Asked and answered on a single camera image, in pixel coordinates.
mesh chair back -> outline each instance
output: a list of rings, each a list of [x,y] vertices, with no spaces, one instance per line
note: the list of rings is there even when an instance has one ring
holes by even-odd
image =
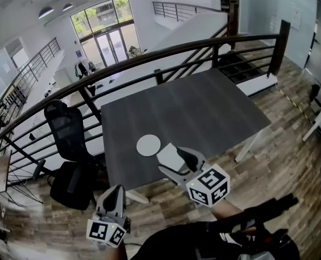
[[[60,100],[53,100],[44,109],[44,115],[60,156],[79,163],[93,162],[94,158],[86,148],[84,122],[79,109],[67,107]]]

black office chair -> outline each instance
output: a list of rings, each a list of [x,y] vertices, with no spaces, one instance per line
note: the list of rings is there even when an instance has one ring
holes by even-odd
[[[87,151],[82,114],[79,109],[54,100],[44,109],[44,115],[59,155],[69,161],[54,173],[44,167],[42,160],[33,178],[36,180],[41,172],[55,177],[50,196],[64,206],[85,210],[91,200],[96,204],[93,191],[107,189],[108,185],[97,182],[99,169],[104,170],[104,166]]]

dark gray table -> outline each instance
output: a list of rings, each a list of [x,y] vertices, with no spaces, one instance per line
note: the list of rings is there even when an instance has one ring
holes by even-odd
[[[216,69],[103,105],[101,116],[110,184],[122,184],[126,190],[164,178],[155,155],[144,157],[137,152],[136,144],[144,135],[158,136],[161,149],[171,142],[200,151],[209,159],[270,124]]]

white table leg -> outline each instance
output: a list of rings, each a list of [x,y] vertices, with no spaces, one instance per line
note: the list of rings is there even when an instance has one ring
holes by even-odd
[[[135,200],[136,202],[140,202],[142,204],[148,204],[149,203],[149,199],[147,197],[143,196],[142,194],[138,193],[135,190],[126,191],[126,196],[129,199]]]
[[[318,114],[318,116],[315,118],[315,124],[311,127],[311,129],[306,133],[306,135],[303,137],[303,141],[306,141],[308,137],[317,129],[319,124],[321,123],[321,112]]]
[[[263,130],[259,131],[257,134],[254,134],[253,136],[249,137],[241,151],[238,153],[238,155],[235,158],[235,161],[238,163],[242,160],[242,158],[246,155],[246,153],[251,149],[253,146],[254,142],[258,138],[258,136],[261,134]]]

wood plank flooring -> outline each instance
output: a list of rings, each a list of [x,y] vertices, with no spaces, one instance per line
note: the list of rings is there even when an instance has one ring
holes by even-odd
[[[258,42],[248,42],[238,44],[237,48],[258,45]],[[263,53],[257,51],[245,57]],[[313,120],[308,100],[311,85],[302,76],[301,69],[284,58],[278,78],[278,87]],[[271,126],[240,164],[236,164],[234,158],[243,144],[210,162],[218,163],[231,176],[232,191],[227,199],[241,209],[293,192],[300,203],[269,222],[267,227],[271,231],[289,228],[301,258],[319,259],[321,136],[315,133],[307,142],[302,142],[301,138],[311,124],[275,87],[252,100],[271,120]],[[12,232],[8,235],[8,245],[0,241],[0,254],[4,259],[104,259],[104,251],[85,238],[87,219],[93,213],[92,205],[82,212],[56,203],[49,196],[46,179],[29,182],[27,187],[40,197],[43,205],[16,195],[16,199],[23,199],[22,204],[26,206],[8,206],[4,225]],[[168,180],[160,180],[138,191],[147,196],[150,203],[129,203],[127,215],[132,219],[132,231],[126,237],[126,243],[142,244],[150,235],[167,226],[214,219],[208,208],[196,206]],[[128,245],[128,255],[131,257],[137,249]]]

